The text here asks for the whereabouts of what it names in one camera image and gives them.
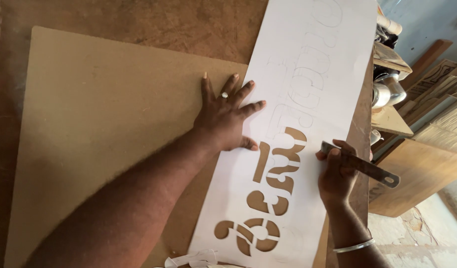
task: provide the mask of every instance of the workbench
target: workbench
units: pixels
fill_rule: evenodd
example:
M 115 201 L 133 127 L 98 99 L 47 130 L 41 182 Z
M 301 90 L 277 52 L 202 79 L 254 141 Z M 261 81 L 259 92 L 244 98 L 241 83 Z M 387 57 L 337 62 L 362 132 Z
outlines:
M 249 64 L 266 5 L 266 0 L 0 1 L 0 267 L 4 262 L 33 26 Z M 371 84 L 372 62 L 348 136 L 348 142 L 364 159 L 369 156 Z M 366 225 L 368 178 L 362 174 L 351 204 Z M 327 247 L 333 247 L 331 238 Z M 326 267 L 335 267 L 336 263 L 336 256 L 328 250 Z

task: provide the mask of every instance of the left hand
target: left hand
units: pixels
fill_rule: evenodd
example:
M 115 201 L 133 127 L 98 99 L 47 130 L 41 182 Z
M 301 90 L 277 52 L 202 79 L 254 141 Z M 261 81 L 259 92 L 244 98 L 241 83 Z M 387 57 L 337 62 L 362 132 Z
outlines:
M 239 109 L 245 97 L 255 88 L 255 82 L 250 81 L 235 92 L 238 79 L 236 73 L 227 80 L 220 94 L 225 92 L 229 97 L 222 98 L 221 95 L 215 97 L 207 73 L 202 78 L 202 109 L 194 122 L 194 129 L 206 134 L 204 138 L 213 142 L 219 151 L 230 151 L 238 147 L 258 150 L 254 140 L 242 136 L 242 126 L 244 120 L 263 109 L 266 102 L 262 100 Z

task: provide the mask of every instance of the wall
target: wall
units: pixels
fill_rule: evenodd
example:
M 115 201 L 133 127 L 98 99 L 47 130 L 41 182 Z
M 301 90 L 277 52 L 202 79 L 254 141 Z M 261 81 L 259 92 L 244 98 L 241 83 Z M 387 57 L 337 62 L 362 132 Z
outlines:
M 378 0 L 382 11 L 402 25 L 395 51 L 414 64 L 437 39 L 453 45 L 439 58 L 457 62 L 457 0 Z

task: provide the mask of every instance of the white paper sheet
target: white paper sheet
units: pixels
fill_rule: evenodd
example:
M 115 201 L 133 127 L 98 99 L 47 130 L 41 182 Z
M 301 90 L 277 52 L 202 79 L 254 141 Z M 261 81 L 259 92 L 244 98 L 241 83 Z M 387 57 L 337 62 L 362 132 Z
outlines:
M 244 81 L 257 83 L 245 103 L 267 101 L 244 134 L 266 145 L 220 154 L 190 252 L 213 248 L 220 262 L 252 268 L 312 265 L 326 213 L 314 153 L 347 137 L 376 8 L 374 0 L 269 1 Z M 259 176 L 261 151 L 269 155 Z

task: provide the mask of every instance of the bangle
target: bangle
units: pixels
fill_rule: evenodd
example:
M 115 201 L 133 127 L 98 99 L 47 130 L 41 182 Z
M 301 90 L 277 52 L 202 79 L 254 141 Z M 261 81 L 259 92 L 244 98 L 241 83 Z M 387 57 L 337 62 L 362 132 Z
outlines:
M 360 248 L 363 248 L 363 247 L 368 247 L 368 246 L 370 246 L 370 245 L 372 245 L 374 243 L 375 243 L 374 238 L 371 238 L 370 240 L 368 240 L 368 241 L 366 241 L 364 243 L 357 244 L 357 245 L 352 246 L 352 247 L 335 248 L 335 249 L 333 249 L 333 251 L 335 253 L 343 253 L 343 252 L 357 250 L 357 249 L 360 249 Z

